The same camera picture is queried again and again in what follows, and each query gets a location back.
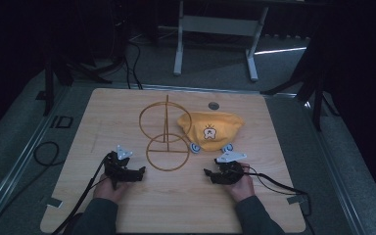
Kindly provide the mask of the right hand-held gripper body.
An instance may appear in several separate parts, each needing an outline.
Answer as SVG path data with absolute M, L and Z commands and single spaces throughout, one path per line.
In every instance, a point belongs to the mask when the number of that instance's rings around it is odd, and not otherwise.
M 215 174 L 214 184 L 231 185 L 238 182 L 244 174 L 239 161 L 247 157 L 246 154 L 238 152 L 226 152 L 217 159 L 222 163 L 217 166 L 219 172 Z

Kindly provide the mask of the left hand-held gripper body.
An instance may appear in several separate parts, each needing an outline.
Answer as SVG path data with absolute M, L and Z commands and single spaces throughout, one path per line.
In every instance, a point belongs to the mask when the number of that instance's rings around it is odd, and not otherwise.
M 118 145 L 116 151 L 111 151 L 105 157 L 105 174 L 112 180 L 114 189 L 118 188 L 119 182 L 136 182 L 138 180 L 138 171 L 127 168 L 131 156 L 131 151 Z

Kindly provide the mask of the person's right hand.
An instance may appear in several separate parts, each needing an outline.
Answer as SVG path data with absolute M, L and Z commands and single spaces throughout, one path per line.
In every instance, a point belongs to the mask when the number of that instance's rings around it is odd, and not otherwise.
M 234 184 L 224 186 L 224 190 L 231 196 L 235 203 L 239 203 L 256 194 L 254 181 L 250 175 L 247 175 L 247 172 L 250 171 L 250 166 L 241 163 L 241 167 L 245 172 L 241 179 Z

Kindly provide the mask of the person's left hand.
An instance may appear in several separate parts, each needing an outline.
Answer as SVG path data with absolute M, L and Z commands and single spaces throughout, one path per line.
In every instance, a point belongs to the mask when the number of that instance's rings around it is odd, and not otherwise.
M 99 199 L 105 199 L 118 204 L 120 199 L 125 195 L 125 192 L 131 186 L 130 183 L 124 182 L 120 183 L 117 188 L 113 187 L 113 181 L 102 174 L 98 184 L 95 187 L 93 197 Z

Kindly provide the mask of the yellow cap with cartoon print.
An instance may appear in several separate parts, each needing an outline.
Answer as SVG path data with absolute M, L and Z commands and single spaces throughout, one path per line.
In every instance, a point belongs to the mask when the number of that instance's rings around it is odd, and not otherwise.
M 201 150 L 213 152 L 235 139 L 239 129 L 245 124 L 235 114 L 223 112 L 192 112 L 182 115 L 177 124 Z

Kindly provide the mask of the black metal stand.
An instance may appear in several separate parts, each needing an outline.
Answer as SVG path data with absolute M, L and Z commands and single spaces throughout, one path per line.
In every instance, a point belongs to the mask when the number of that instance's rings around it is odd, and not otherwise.
M 63 53 L 55 46 L 48 35 L 36 36 L 40 49 L 44 55 L 44 90 L 40 91 L 37 100 L 45 102 L 43 115 L 47 117 L 55 107 L 54 77 L 57 77 L 63 86 L 71 86 L 73 77 L 71 71 L 78 71 L 84 77 L 99 83 L 111 84 L 110 80 L 102 78 L 100 74 L 104 71 L 117 69 L 124 63 L 124 59 L 114 60 L 110 65 L 96 70 L 90 70 L 85 66 L 76 63 L 72 58 Z
M 310 39 L 304 54 L 295 67 L 290 79 L 274 88 L 261 91 L 263 95 L 275 95 L 286 88 L 302 83 L 296 98 L 307 102 L 314 95 L 312 123 L 317 131 L 321 130 L 320 116 L 325 80 L 328 71 L 334 65 L 334 50 L 329 42 L 328 33 L 318 29 Z

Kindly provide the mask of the white metal table frame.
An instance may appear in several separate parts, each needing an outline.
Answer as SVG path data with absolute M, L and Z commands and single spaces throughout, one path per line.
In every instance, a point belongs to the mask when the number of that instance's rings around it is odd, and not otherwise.
M 258 20 L 240 20 L 214 18 L 204 16 L 192 16 L 184 13 L 184 0 L 179 0 L 178 9 L 178 28 L 177 28 L 177 47 L 174 59 L 173 74 L 179 76 L 182 74 L 183 64 L 183 33 L 200 32 L 225 34 L 235 36 L 252 37 L 251 46 L 245 50 L 249 76 L 251 81 L 259 79 L 258 70 L 255 63 L 255 52 L 259 43 L 259 38 L 264 27 L 265 19 L 269 8 L 263 7 Z

